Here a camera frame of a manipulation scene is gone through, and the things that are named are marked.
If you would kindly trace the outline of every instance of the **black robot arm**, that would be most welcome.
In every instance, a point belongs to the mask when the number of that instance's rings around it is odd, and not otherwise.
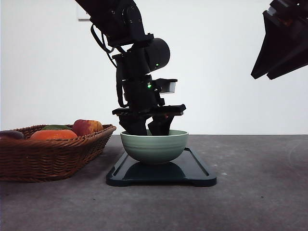
[[[116,91],[122,107],[113,114],[119,116],[120,125],[132,135],[147,135],[145,122],[152,117],[151,133],[168,135],[173,117],[182,115],[186,107],[183,104],[164,106],[165,101],[160,97],[160,93],[167,92],[176,79],[152,80],[150,75],[169,62],[170,50],[166,42],[154,38],[153,34],[145,34],[140,11],[132,0],[76,2],[91,16],[90,21],[101,31],[102,40],[106,35],[108,45],[120,51],[112,57],[116,61]],[[104,51],[110,53],[93,27],[91,31]],[[121,48],[129,44],[133,44],[129,50]]]
[[[263,16],[266,35],[251,75],[274,79],[308,65],[308,0],[274,0]]]

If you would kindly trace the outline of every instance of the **cable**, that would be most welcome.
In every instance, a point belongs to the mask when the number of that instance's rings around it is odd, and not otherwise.
[[[114,47],[109,50],[107,47],[106,47],[106,44],[105,44],[105,39],[104,39],[104,36],[103,36],[103,33],[102,33],[102,41],[100,41],[100,39],[98,38],[97,34],[95,33],[95,30],[94,30],[94,24],[92,24],[91,26],[91,33],[95,39],[95,41],[97,42],[97,44],[107,53],[107,56],[109,58],[109,60],[111,61],[111,63],[116,67],[116,64],[114,63],[114,61],[112,60],[111,56],[110,56],[110,53],[112,53],[114,51]]]

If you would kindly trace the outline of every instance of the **black tray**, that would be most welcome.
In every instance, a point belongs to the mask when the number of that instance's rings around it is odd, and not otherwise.
[[[107,174],[106,183],[118,187],[132,184],[192,184],[208,187],[215,185],[217,179],[191,148],[185,148],[178,158],[163,165],[145,165],[124,152]]]

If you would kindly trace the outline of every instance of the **green bowl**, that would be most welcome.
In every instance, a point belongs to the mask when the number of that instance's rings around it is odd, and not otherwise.
[[[188,132],[170,130],[168,136],[153,136],[147,130],[147,136],[129,135],[121,132],[121,140],[130,157],[149,165],[164,164],[177,158],[186,147]]]

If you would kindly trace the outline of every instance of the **concrete surface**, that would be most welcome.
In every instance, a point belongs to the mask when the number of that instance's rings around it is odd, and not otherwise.
[[[0,182],[1,231],[306,231],[308,136],[190,136],[217,185],[111,187],[123,153],[104,153],[72,178]]]

